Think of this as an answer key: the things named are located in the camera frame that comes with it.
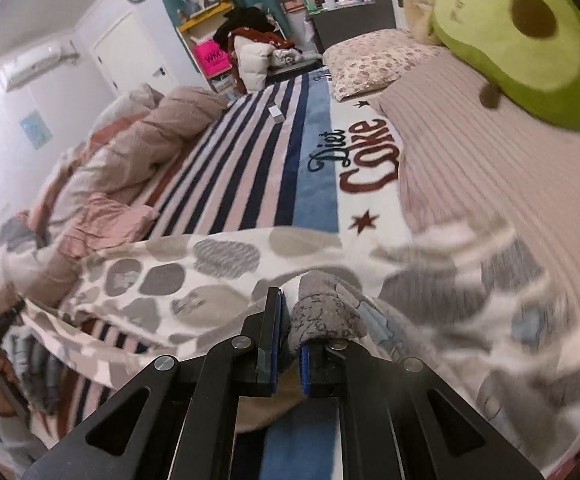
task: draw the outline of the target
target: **blue paper on wall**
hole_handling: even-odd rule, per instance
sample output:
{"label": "blue paper on wall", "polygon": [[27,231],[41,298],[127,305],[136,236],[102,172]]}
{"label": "blue paper on wall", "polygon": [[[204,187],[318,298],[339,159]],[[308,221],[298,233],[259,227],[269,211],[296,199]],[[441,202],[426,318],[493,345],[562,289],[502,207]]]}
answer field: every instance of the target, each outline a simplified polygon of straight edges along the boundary
{"label": "blue paper on wall", "polygon": [[22,119],[19,124],[35,150],[46,145],[52,139],[52,133],[38,110],[33,111],[25,119]]}

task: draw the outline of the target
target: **white door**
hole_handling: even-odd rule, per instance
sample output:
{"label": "white door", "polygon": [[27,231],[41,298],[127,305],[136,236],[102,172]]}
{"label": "white door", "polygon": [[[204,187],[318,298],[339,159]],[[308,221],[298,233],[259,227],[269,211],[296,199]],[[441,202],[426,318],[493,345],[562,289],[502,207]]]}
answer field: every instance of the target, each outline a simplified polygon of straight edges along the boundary
{"label": "white door", "polygon": [[177,86],[167,73],[161,54],[132,13],[94,46],[94,56],[106,78],[119,92],[147,83],[166,94]]}

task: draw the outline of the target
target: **beige plush toy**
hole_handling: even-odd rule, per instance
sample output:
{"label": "beige plush toy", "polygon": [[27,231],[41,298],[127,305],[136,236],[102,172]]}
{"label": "beige plush toy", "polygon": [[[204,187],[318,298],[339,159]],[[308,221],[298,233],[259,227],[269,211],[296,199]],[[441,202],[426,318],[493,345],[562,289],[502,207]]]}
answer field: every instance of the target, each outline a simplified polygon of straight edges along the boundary
{"label": "beige plush toy", "polygon": [[432,30],[430,17],[436,0],[403,0],[403,12],[412,38],[421,44],[439,45],[441,41]]}

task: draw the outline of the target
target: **floral pillow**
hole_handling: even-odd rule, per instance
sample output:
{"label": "floral pillow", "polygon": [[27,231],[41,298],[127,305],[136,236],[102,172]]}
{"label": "floral pillow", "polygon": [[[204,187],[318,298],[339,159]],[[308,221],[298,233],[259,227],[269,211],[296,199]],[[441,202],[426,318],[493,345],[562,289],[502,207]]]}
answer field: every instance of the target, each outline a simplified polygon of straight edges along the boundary
{"label": "floral pillow", "polygon": [[341,101],[387,87],[443,47],[417,43],[393,29],[369,32],[332,45],[323,60],[332,74],[332,97]]}

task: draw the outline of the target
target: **gray sleeve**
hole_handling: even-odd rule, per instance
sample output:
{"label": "gray sleeve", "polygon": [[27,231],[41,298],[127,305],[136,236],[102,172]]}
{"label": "gray sleeve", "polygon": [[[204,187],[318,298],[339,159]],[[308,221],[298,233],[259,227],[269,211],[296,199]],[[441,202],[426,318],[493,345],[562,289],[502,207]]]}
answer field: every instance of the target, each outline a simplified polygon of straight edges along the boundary
{"label": "gray sleeve", "polygon": [[17,480],[47,452],[45,444],[32,434],[18,416],[0,416],[0,443],[12,457]]}

